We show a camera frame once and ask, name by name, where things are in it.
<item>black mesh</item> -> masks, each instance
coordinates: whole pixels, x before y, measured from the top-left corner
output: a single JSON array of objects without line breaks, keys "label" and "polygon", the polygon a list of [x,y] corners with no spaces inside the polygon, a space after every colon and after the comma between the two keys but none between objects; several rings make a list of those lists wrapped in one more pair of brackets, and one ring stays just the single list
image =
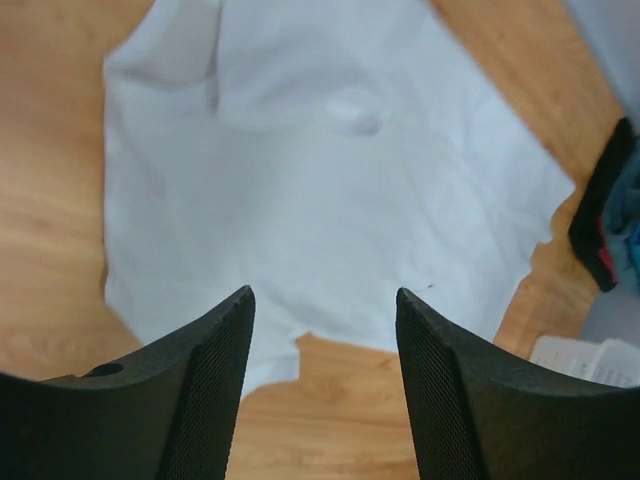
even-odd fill
[{"label": "black mesh", "polygon": [[252,324],[239,304],[191,356],[160,478],[224,478],[238,413]]},{"label": "black mesh", "polygon": [[484,480],[458,363],[422,318],[399,294],[396,334],[420,478]]}]

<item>white container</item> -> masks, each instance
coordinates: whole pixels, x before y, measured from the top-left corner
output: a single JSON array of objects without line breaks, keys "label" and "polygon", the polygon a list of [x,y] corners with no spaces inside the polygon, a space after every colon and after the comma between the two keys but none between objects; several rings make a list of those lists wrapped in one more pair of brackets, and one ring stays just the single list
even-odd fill
[{"label": "white container", "polygon": [[589,380],[600,345],[544,335],[536,342],[531,362],[554,372]]},{"label": "white container", "polygon": [[588,379],[621,388],[640,385],[640,349],[622,340],[605,340],[591,364]]},{"label": "white container", "polygon": [[640,385],[640,349],[622,340],[608,339],[598,344],[545,335],[536,342],[531,362],[603,385]]}]

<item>red fabric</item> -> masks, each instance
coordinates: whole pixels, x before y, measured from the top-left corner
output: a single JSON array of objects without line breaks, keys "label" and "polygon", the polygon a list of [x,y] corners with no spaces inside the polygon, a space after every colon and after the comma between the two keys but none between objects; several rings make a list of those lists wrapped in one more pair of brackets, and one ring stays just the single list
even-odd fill
[{"label": "red fabric", "polygon": [[[602,217],[598,217],[598,230],[600,231],[600,237],[604,240],[605,236],[604,226],[602,225]],[[605,266],[609,270],[609,273],[611,273],[611,279],[617,283],[618,277],[616,276],[616,269],[613,266],[613,260],[611,260],[611,255],[609,254],[609,250],[607,250],[606,244],[600,250],[598,250],[598,257],[600,257],[602,263],[605,264]]]}]

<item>floor wood grain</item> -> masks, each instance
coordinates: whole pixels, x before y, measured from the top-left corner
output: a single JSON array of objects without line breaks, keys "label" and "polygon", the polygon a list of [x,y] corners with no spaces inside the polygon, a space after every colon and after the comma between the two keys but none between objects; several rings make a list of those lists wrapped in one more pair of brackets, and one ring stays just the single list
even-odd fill
[{"label": "floor wood grain", "polygon": [[[100,69],[150,2],[0,2],[2,370],[83,373],[138,345],[102,303]],[[433,4],[578,185],[496,338],[526,356],[540,333],[576,335],[591,303],[566,230],[622,112],[560,0]],[[397,357],[299,345],[301,379],[243,403],[229,478],[416,479]]]}]

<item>white shirt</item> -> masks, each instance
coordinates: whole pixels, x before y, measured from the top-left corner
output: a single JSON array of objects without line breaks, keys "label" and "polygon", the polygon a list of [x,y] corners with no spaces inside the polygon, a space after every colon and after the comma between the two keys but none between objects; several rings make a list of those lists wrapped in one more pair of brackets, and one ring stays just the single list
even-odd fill
[{"label": "white shirt", "polygon": [[244,284],[244,394],[408,287],[491,340],[573,185],[420,0],[156,0],[105,62],[106,298],[151,342]]}]

